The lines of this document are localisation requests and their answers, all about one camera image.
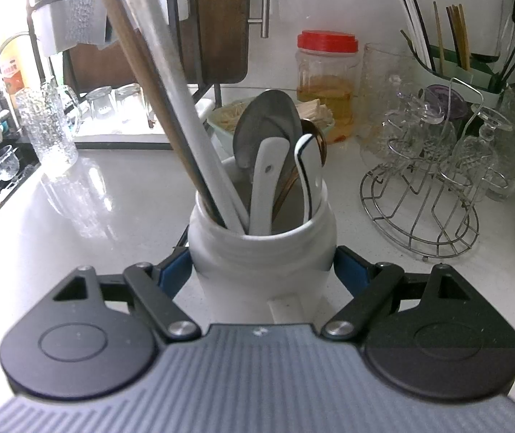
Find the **green basket of sticks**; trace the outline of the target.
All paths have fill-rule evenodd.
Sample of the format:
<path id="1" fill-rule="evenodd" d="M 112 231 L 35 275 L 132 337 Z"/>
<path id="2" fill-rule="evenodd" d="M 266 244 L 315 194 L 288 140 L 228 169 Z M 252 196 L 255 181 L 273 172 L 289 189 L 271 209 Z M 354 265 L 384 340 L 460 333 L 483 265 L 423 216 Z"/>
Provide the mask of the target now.
<path id="1" fill-rule="evenodd" d="M 252 98 L 238 100 L 214 110 L 208 116 L 208 124 L 215 131 L 216 138 L 229 157 L 233 155 L 233 135 L 238 120 L 251 102 Z M 312 121 L 325 136 L 334 128 L 333 113 L 320 99 L 296 101 L 295 104 L 300 117 Z"/>

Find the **wooden cutting board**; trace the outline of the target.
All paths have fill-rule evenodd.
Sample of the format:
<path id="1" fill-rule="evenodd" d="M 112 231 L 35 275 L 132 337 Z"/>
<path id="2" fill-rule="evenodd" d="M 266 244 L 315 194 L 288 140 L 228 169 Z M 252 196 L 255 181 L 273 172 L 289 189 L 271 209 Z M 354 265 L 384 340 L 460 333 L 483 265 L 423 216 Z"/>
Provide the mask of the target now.
<path id="1" fill-rule="evenodd" d="M 250 0 L 198 0 L 199 19 L 180 22 L 183 69 L 190 84 L 198 82 L 194 29 L 200 27 L 203 80 L 209 84 L 242 81 L 248 72 Z M 120 87 L 135 81 L 120 44 L 98 49 L 78 44 L 64 56 L 65 83 L 78 92 L 100 86 Z"/>

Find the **black dish rack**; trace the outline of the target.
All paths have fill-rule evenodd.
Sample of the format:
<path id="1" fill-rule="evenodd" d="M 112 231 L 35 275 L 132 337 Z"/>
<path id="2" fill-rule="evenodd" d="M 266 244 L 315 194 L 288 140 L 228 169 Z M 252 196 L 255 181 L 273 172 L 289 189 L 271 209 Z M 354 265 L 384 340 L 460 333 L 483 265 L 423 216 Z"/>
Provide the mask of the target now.
<path id="1" fill-rule="evenodd" d="M 62 53 L 65 84 L 82 96 L 135 81 L 102 0 L 29 0 L 27 24 L 40 77 L 41 59 Z M 121 99 L 102 120 L 81 116 L 74 140 L 83 150 L 169 148 L 153 111 Z"/>

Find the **large steel spoon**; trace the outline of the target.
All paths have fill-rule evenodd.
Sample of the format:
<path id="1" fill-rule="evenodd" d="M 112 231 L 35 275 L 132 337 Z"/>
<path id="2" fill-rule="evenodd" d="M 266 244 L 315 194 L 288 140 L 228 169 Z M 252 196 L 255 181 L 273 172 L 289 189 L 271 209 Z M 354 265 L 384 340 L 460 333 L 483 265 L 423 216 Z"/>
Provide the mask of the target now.
<path id="1" fill-rule="evenodd" d="M 233 136 L 236 164 L 252 182 L 262 140 L 281 137 L 295 146 L 302 135 L 300 116 L 291 97 L 281 90 L 264 91 L 249 103 L 237 122 Z"/>

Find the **brown wooden chopstick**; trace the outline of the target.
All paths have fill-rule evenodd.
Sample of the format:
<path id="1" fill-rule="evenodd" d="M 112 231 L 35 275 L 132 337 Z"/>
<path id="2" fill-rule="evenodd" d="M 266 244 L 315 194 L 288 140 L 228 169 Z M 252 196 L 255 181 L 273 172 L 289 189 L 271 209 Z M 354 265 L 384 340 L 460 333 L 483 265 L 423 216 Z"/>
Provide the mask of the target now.
<path id="1" fill-rule="evenodd" d="M 155 108 L 157 110 L 157 114 L 161 115 L 161 101 L 157 97 L 157 84 L 155 83 L 154 78 L 151 76 L 148 70 L 148 66 L 144 61 L 140 51 L 139 40 L 143 40 L 143 37 L 138 31 L 133 29 L 122 0 L 102 1 L 106 7 L 108 19 L 113 27 L 113 31 L 116 33 L 118 42 L 120 43 L 124 56 L 126 57 L 137 82 L 142 87 L 144 94 L 149 100 L 152 108 Z M 168 137 L 169 127 L 166 126 L 163 128 L 163 130 L 165 136 Z M 177 141 L 175 140 L 175 137 L 168 137 L 168 141 L 175 151 L 177 148 Z M 195 157 L 192 145 L 189 142 L 188 144 L 205 179 L 204 167 L 208 165 L 208 155 L 205 154 L 203 157 Z"/>

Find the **yellow detergent bottle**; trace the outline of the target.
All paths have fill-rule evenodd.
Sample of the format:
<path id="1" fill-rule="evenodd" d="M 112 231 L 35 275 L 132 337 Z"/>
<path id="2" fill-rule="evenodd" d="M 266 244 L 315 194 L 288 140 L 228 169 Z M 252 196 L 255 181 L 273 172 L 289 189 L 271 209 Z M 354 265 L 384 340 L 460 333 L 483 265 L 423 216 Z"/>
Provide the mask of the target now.
<path id="1" fill-rule="evenodd" d="M 1 74 L 8 94 L 12 97 L 25 89 L 22 63 L 18 55 L 10 55 L 1 63 Z"/>

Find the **copper gold spoon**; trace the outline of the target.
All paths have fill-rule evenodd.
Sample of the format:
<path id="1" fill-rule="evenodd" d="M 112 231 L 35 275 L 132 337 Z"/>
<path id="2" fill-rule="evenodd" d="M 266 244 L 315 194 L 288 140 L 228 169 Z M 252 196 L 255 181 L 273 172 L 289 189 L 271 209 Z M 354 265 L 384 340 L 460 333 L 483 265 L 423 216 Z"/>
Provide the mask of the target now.
<path id="1" fill-rule="evenodd" d="M 310 220 L 321 204 L 322 167 L 327 157 L 327 145 L 322 132 L 310 120 L 302 120 L 303 136 L 293 152 L 294 167 L 284 180 L 273 205 L 275 219 L 296 180 L 300 180 L 303 192 L 303 222 Z"/>

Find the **upturned drinking glass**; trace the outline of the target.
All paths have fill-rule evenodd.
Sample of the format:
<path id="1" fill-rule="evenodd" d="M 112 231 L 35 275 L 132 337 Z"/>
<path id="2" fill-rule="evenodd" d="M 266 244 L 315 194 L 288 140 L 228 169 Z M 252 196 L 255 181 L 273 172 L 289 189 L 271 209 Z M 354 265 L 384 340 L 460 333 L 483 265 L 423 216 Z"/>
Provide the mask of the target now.
<path id="1" fill-rule="evenodd" d="M 144 97 L 138 83 L 129 83 L 114 90 L 116 108 L 122 121 L 128 122 L 141 118 L 144 113 Z"/>
<path id="2" fill-rule="evenodd" d="M 103 119 L 114 111 L 113 88 L 101 86 L 90 91 L 85 97 L 93 119 Z"/>

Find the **red lid plastic jar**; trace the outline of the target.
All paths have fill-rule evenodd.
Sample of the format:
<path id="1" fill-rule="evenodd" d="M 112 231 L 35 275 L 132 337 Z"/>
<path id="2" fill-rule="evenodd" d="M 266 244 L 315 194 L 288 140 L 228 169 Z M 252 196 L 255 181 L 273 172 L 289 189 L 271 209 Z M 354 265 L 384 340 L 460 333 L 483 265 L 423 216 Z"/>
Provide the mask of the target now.
<path id="1" fill-rule="evenodd" d="M 354 34 L 331 30 L 303 30 L 297 37 L 297 97 L 320 100 L 333 114 L 329 144 L 343 142 L 354 129 L 354 80 L 359 43 Z"/>

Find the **white ceramic soup spoon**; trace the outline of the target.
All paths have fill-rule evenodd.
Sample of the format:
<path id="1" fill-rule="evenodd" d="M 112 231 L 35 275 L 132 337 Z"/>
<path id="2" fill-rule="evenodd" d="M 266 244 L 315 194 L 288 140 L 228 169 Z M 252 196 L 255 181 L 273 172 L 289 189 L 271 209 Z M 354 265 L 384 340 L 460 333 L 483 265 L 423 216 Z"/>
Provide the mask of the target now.
<path id="1" fill-rule="evenodd" d="M 289 146 L 289 141 L 281 137 L 265 138 L 259 144 L 254 175 L 252 175 L 249 228 L 251 236 L 271 234 L 275 191 Z"/>

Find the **black chopstick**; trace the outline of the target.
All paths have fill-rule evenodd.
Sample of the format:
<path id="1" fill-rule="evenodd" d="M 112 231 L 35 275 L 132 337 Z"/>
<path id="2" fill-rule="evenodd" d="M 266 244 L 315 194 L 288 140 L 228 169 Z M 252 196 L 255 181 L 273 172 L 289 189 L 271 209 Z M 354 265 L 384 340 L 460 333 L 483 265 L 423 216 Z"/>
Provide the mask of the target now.
<path id="1" fill-rule="evenodd" d="M 175 137 L 175 140 L 177 141 L 177 148 L 175 151 L 177 152 L 178 157 L 182 160 L 190 179 L 194 183 L 196 190 L 202 196 L 205 206 L 208 207 L 209 216 L 215 219 L 216 223 L 219 225 L 223 225 L 224 222 L 222 220 L 221 214 L 215 205 L 215 201 L 209 192 L 207 183 L 205 182 L 198 163 L 193 156 L 192 150 L 177 120 L 175 110 L 171 106 L 171 102 L 168 99 L 168 94 L 164 89 L 164 84 L 161 82 L 161 77 L 157 73 L 151 52 L 142 39 L 139 40 L 139 45 L 143 59 L 148 66 L 148 70 L 151 76 L 154 78 L 155 83 L 157 84 L 157 97 L 161 101 L 161 115 L 158 115 L 157 110 L 152 108 L 154 115 L 157 117 L 157 123 L 159 123 L 163 128 L 166 126 L 169 127 L 168 137 Z"/>
<path id="2" fill-rule="evenodd" d="M 188 245 L 188 232 L 189 232 L 189 226 L 186 226 L 183 233 L 181 233 L 180 238 L 178 239 L 177 243 L 173 247 L 175 251 L 182 250 L 187 247 Z"/>

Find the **upturned drinking glass middle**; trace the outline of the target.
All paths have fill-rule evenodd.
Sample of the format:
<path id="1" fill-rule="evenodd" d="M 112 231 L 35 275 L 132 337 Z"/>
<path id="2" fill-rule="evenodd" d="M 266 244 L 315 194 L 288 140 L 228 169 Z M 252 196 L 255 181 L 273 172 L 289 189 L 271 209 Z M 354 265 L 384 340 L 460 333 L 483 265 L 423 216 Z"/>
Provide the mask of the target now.
<path id="1" fill-rule="evenodd" d="M 138 83 L 129 83 L 114 90 L 116 108 L 122 121 L 128 122 L 141 118 L 144 113 L 144 97 Z"/>

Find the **white ceramic utensil jar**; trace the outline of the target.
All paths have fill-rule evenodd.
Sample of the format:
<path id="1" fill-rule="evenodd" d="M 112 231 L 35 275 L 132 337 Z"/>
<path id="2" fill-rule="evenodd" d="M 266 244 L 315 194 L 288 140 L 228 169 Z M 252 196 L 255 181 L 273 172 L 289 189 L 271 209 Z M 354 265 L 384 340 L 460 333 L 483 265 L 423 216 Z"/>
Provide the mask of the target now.
<path id="1" fill-rule="evenodd" d="M 188 240 L 193 266 L 215 321 L 233 324 L 310 323 L 325 290 L 337 247 L 327 186 L 314 217 L 303 222 L 303 194 L 277 217 L 282 232 L 237 235 L 219 226 L 195 196 Z"/>

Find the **wine glass in sink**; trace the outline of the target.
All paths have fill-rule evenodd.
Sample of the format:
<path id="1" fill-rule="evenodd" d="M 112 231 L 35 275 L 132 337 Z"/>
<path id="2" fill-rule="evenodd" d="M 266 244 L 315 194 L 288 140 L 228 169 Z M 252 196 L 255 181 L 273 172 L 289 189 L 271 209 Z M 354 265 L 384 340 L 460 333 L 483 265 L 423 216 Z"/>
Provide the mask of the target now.
<path id="1" fill-rule="evenodd" d="M 11 146 L 3 146 L 0 150 L 0 180 L 11 181 L 20 171 L 20 161 L 16 155 L 16 149 Z"/>

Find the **white black-edged ceramic spoon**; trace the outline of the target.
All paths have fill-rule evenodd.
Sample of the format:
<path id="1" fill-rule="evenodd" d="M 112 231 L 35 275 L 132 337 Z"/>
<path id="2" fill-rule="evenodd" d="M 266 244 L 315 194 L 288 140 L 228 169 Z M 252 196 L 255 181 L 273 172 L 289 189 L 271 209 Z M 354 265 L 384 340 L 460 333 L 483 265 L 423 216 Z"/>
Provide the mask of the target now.
<path id="1" fill-rule="evenodd" d="M 322 161 L 317 140 L 304 134 L 294 148 L 294 160 L 303 191 L 303 222 L 314 217 L 321 204 Z"/>

